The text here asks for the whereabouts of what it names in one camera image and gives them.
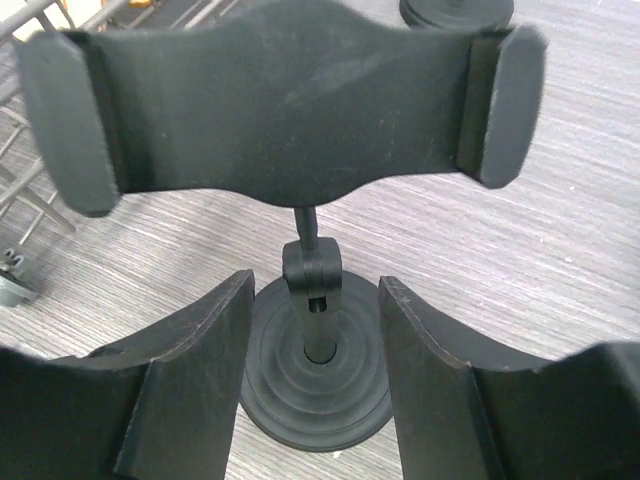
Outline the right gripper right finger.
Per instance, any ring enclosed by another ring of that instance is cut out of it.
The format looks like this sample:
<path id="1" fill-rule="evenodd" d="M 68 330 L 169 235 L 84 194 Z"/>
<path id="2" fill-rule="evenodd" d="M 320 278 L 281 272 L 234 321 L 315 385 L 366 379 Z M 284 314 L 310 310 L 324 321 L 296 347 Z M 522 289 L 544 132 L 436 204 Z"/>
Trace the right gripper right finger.
<path id="1" fill-rule="evenodd" d="M 502 344 L 395 277 L 379 304 L 407 479 L 635 479 L 639 346 L 558 360 Z"/>

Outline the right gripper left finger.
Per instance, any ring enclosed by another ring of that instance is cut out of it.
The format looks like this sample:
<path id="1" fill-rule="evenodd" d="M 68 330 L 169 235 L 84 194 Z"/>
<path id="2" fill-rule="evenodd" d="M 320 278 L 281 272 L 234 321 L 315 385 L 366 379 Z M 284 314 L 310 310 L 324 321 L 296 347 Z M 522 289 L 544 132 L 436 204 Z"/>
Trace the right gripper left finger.
<path id="1" fill-rule="evenodd" d="M 5 479 L 221 479 L 254 303 L 241 270 L 85 357 L 1 351 Z"/>

